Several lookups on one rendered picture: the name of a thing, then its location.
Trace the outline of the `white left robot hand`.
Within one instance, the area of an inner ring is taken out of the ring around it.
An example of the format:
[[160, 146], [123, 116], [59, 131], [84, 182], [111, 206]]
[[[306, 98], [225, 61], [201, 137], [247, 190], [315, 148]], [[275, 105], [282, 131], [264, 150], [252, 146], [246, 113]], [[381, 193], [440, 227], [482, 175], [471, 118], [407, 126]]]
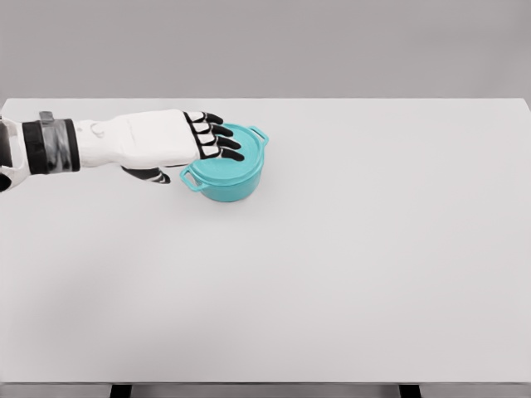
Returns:
[[196, 160], [245, 159], [241, 145], [233, 139], [234, 133], [215, 114], [167, 109], [126, 114], [116, 121], [116, 161], [142, 181], [169, 184], [165, 167], [183, 167]]

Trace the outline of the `teal pot lid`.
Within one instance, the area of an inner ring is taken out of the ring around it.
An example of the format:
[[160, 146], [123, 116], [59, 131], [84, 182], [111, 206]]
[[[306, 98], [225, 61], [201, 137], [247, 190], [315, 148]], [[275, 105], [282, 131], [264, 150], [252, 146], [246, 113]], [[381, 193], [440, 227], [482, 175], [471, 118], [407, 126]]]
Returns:
[[233, 132], [231, 139], [241, 145], [237, 152], [244, 159], [209, 158], [193, 162], [188, 170], [198, 184], [232, 185], [253, 177], [263, 167], [267, 135], [256, 126], [224, 124], [224, 127]]

